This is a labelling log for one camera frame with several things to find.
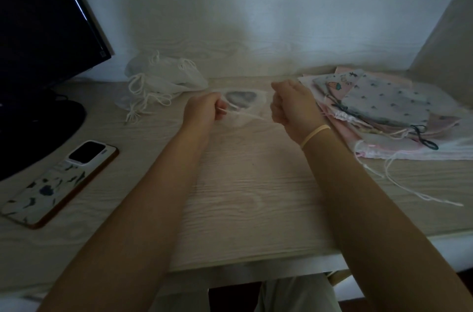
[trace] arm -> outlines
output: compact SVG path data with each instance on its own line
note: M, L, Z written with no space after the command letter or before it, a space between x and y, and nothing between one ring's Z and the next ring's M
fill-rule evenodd
M148 310L168 270L210 128L224 115L219 98L189 100L177 135L64 270L40 312Z
M273 120L298 144L325 124L309 89L273 83ZM379 311L473 311L473 298L425 235L331 130L304 147L335 242Z

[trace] smartphone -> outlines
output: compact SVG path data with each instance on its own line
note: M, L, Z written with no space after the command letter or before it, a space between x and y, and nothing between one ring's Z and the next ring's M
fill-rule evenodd
M116 147L88 140L6 202L1 214L31 229L43 227L105 166Z

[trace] hand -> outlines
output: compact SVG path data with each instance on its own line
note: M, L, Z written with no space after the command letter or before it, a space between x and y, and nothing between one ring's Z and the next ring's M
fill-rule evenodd
M271 87L275 90L271 103L272 119L282 124L287 135L297 144L325 124L312 92L301 83L285 80L273 82Z
M190 98L184 109L181 130L190 131L193 135L208 139L214 121L221 120L227 112L227 103L221 100L218 92L207 93Z

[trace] monitor screen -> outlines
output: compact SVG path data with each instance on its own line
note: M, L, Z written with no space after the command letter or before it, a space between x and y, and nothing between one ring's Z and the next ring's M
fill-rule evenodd
M0 103L110 58L82 0L0 0Z

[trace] person's left hand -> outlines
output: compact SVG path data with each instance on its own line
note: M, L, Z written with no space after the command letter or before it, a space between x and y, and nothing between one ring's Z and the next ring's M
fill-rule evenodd
M227 114L221 110L228 107L220 99L221 96L221 93L213 92L190 98L184 109L181 129L208 138L214 121L221 120Z

